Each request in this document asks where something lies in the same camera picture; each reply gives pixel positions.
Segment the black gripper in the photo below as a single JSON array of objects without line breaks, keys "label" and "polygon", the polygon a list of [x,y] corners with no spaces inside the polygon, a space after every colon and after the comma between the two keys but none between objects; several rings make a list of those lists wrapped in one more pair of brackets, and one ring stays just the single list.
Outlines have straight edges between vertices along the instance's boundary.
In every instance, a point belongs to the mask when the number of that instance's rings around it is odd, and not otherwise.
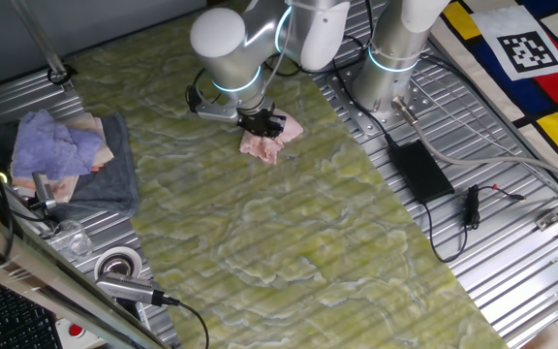
[{"label": "black gripper", "polygon": [[237,125],[248,132],[271,132],[255,135],[261,138],[274,139],[280,136],[285,128],[287,117],[277,114],[274,107],[261,109],[256,112],[249,112],[244,109],[237,109],[239,120]]}]

